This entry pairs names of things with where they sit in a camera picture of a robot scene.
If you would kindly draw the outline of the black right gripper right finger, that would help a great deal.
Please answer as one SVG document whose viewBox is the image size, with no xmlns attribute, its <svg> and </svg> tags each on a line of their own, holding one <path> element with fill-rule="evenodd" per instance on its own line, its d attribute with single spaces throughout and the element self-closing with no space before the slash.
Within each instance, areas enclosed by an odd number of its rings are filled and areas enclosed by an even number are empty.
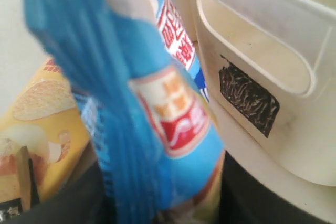
<svg viewBox="0 0 336 224">
<path fill-rule="evenodd" d="M 294 206 L 268 189 L 225 153 L 219 223 L 335 223 Z"/>
</svg>

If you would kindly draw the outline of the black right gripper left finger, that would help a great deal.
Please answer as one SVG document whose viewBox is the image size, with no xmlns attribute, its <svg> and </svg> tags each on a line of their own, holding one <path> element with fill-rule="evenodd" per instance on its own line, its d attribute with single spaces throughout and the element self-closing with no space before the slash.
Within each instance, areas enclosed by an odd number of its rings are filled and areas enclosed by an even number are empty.
<svg viewBox="0 0 336 224">
<path fill-rule="evenodd" d="M 98 163 L 51 199 L 2 223 L 116 223 L 113 200 L 104 193 Z"/>
</svg>

